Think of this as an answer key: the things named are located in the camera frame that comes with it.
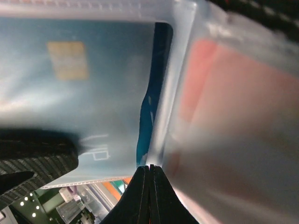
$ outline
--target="yellow square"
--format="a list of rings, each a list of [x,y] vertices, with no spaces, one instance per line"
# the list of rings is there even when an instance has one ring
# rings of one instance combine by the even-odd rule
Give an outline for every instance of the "yellow square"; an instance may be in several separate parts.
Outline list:
[[[87,59],[82,42],[48,42],[47,47],[58,79],[88,79]]]

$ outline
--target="gold chip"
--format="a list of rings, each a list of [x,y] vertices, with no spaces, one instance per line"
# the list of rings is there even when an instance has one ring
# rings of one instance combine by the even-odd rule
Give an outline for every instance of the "gold chip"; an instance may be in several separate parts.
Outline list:
[[[48,42],[53,69],[60,80],[89,78],[84,44],[79,41]]]

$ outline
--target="white object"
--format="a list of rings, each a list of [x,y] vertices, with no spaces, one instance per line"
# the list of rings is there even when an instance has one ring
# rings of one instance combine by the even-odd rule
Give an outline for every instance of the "white object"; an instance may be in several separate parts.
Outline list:
[[[66,203],[70,202],[74,198],[74,196],[71,195],[67,188],[61,188],[59,190],[59,193]]]

